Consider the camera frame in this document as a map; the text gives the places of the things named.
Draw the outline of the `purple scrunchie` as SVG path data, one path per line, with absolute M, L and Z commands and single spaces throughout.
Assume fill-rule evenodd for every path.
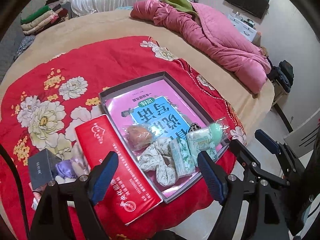
M 77 175 L 72 167 L 72 162 L 70 160 L 63 160 L 57 164 L 55 164 L 55 169 L 57 174 L 65 179 L 65 178 L 77 178 Z

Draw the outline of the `dark blue box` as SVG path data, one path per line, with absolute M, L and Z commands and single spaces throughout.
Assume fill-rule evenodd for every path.
M 61 158 L 46 148 L 29 157 L 28 170 L 32 189 L 38 189 L 54 180 L 55 176 L 58 175 L 55 165 L 61 161 Z

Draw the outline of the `pink quilt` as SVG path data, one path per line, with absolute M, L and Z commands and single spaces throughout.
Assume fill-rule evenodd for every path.
M 253 94 L 260 93 L 271 71 L 262 50 L 247 40 L 226 15 L 194 3 L 198 20 L 159 0 L 136 2 L 131 17 L 179 33 L 193 47 L 232 72 Z

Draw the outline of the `bagged brown sponge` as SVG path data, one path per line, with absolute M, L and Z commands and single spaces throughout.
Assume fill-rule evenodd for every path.
M 124 138 L 132 151 L 147 148 L 155 139 L 148 125 L 130 125 L 124 127 Z

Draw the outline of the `beige bed sheet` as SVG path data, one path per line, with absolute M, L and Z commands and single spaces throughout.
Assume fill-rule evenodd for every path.
M 234 108 L 250 138 L 269 112 L 274 87 L 267 81 L 253 96 L 231 74 L 175 32 L 130 18 L 128 10 L 101 12 L 73 18 L 36 36 L 33 44 L 13 63 L 1 82 L 1 96 L 19 77 L 56 55 L 86 44 L 126 36 L 150 36 L 175 56 L 187 61 Z

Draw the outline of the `bagged green egg sponge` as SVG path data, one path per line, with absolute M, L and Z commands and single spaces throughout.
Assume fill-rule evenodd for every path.
M 215 146 L 230 137 L 230 126 L 226 118 L 220 118 L 209 124 L 208 127 Z

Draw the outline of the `leopard print scrunchie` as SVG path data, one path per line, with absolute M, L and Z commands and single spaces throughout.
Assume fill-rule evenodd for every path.
M 189 129 L 188 129 L 188 132 L 190 133 L 190 132 L 198 131 L 198 130 L 200 130 L 201 128 L 202 128 L 202 127 L 201 127 L 198 123 L 193 122 L 193 123 L 190 125 L 190 127 L 189 127 Z

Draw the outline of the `green cloth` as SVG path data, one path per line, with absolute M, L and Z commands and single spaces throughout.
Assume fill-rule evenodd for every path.
M 185 12 L 189 15 L 197 16 L 197 12 L 188 0 L 161 0 L 175 8 L 177 11 Z

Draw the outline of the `white floral scrunchie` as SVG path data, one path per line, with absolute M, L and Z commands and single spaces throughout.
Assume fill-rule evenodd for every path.
M 170 138 L 158 138 L 140 155 L 138 165 L 143 172 L 155 171 L 156 181 L 163 187 L 177 181 L 177 173 L 169 147 Z

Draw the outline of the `green floral tissue pack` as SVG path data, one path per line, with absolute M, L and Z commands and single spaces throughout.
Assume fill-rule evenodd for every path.
M 193 174 L 195 172 L 195 164 L 187 142 L 184 139 L 176 138 L 169 142 L 169 147 L 178 178 Z

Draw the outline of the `stack of folded clothes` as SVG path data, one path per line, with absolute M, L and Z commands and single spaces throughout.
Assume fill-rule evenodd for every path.
M 48 28 L 69 20 L 69 4 L 59 0 L 47 0 L 44 6 L 21 19 L 25 36 L 37 35 Z

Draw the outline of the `dark clothes pile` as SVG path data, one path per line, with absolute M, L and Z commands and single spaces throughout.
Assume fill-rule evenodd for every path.
M 271 71 L 267 74 L 267 77 L 270 81 L 277 81 L 285 92 L 289 93 L 294 80 L 293 66 L 283 60 L 278 66 L 271 66 Z

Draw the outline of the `red floral blanket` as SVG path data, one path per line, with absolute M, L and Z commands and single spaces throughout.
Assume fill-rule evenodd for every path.
M 1 143 L 14 163 L 22 181 L 31 223 L 35 211 L 29 207 L 33 194 L 29 188 L 27 174 L 28 158 L 39 152 L 38 146 L 49 146 L 57 142 L 53 153 L 70 154 L 75 144 L 74 126 L 102 114 L 98 93 L 108 91 L 125 81 L 148 74 L 165 71 L 169 73 L 212 118 L 226 117 L 231 128 L 239 127 L 240 120 L 232 107 L 195 69 L 184 59 L 173 59 L 165 48 L 154 52 L 149 44 L 158 47 L 155 40 L 147 36 L 133 36 L 106 40 L 73 49 L 47 63 L 29 71 L 7 89 L 1 104 Z M 41 123 L 39 110 L 50 108 L 57 117 L 54 126 Z M 26 239 L 21 208 L 13 176 L 1 160 L 1 197 L 18 239 Z M 107 198 L 96 206 L 97 214 L 110 236 L 123 234 L 129 239 L 144 239 L 154 232 L 180 224 L 197 210 L 207 208 L 213 199 L 203 179 L 183 193 L 173 204 L 160 204 L 147 212 L 137 222 L 125 226 L 107 208 Z

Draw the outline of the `white cabinet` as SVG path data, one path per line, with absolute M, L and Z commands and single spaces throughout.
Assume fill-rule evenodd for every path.
M 233 17 L 231 15 L 227 16 L 228 19 L 231 21 L 231 23 L 234 25 L 234 27 L 250 42 L 253 44 L 257 43 L 260 34 L 252 27 L 247 25 L 246 23 L 242 22 L 240 19 Z

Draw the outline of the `red white box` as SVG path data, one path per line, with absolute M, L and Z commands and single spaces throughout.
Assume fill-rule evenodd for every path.
M 79 145 L 90 168 L 105 157 L 117 154 L 117 169 L 106 193 L 108 210 L 125 225 L 131 224 L 163 202 L 118 137 L 107 115 L 101 115 L 75 128 Z

